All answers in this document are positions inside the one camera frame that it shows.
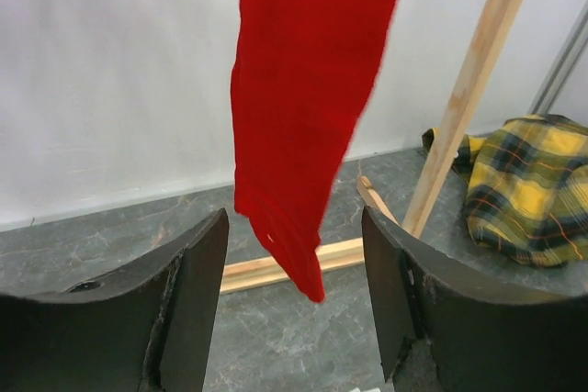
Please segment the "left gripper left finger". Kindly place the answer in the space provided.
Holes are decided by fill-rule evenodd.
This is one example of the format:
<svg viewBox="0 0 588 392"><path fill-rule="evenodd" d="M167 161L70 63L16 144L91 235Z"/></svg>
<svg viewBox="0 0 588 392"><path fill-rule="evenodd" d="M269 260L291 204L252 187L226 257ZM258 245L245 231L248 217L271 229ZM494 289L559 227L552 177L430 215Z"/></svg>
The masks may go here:
<svg viewBox="0 0 588 392"><path fill-rule="evenodd" d="M201 390L228 239L228 215L218 210L62 292L2 295L1 388Z"/></svg>

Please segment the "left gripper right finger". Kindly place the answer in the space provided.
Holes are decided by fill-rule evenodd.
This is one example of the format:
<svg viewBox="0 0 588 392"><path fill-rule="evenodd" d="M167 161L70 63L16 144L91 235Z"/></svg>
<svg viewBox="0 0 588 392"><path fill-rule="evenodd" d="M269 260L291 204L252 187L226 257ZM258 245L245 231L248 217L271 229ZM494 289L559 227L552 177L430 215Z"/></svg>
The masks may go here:
<svg viewBox="0 0 588 392"><path fill-rule="evenodd" d="M399 391L584 391L587 297L520 286L362 214L384 378Z"/></svg>

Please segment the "red sock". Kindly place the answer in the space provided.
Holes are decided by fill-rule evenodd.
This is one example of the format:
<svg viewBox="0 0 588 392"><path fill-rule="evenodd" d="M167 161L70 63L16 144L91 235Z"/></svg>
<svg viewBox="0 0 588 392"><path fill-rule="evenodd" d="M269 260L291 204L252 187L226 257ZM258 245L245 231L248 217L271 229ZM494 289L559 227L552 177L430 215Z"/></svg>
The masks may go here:
<svg viewBox="0 0 588 392"><path fill-rule="evenodd" d="M234 207L310 301L334 178L376 82L397 0L240 0Z"/></svg>

